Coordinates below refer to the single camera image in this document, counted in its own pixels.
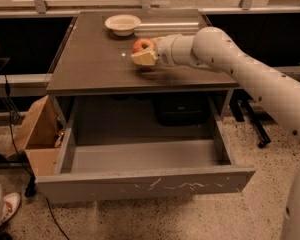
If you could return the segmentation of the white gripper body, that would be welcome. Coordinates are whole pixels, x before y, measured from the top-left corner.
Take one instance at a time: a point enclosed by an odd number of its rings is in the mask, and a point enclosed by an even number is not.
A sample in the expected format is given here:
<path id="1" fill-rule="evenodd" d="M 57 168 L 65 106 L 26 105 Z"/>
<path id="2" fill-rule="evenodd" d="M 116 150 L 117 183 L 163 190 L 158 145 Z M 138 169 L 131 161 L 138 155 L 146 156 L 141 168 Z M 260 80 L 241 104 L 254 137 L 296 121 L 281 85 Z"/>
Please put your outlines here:
<path id="1" fill-rule="evenodd" d="M 183 54 L 181 47 L 182 35 L 168 35 L 163 37 L 156 46 L 159 62 L 164 66 L 180 65 Z"/>

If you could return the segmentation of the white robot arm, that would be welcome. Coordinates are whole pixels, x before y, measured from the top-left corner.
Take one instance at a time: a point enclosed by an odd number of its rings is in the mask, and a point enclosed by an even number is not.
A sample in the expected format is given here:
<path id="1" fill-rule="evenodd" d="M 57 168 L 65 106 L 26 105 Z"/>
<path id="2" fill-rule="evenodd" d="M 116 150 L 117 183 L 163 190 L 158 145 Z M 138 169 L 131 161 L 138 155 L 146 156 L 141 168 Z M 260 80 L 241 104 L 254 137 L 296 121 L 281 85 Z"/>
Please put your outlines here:
<path id="1" fill-rule="evenodd" d="M 205 27 L 190 36 L 140 38 L 131 58 L 139 66 L 187 65 L 227 73 L 300 144 L 300 82 L 244 53 L 223 30 Z M 300 240 L 300 167 L 286 204 L 281 240 Z"/>

